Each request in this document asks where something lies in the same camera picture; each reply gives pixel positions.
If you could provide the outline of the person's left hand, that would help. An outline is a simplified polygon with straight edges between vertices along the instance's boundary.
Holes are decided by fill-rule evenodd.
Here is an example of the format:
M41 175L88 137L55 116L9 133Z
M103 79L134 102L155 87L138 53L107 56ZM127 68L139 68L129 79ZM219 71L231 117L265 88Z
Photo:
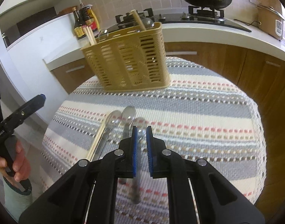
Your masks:
M29 161L25 157L24 148L19 140L16 142L16 158L13 162L13 170L15 171L15 175L13 177L10 177L6 173L6 167L6 159L0 157L0 173L12 185L19 183L20 181L26 180L30 176L31 166Z

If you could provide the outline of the light green sleeve forearm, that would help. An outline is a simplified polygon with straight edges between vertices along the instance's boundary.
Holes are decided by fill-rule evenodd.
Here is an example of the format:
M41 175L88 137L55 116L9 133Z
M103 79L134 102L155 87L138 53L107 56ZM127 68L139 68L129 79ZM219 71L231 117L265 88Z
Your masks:
M33 203L32 185L29 179L25 180L28 190L21 192L13 186L5 177L4 182L4 207L11 217L18 222L21 214Z

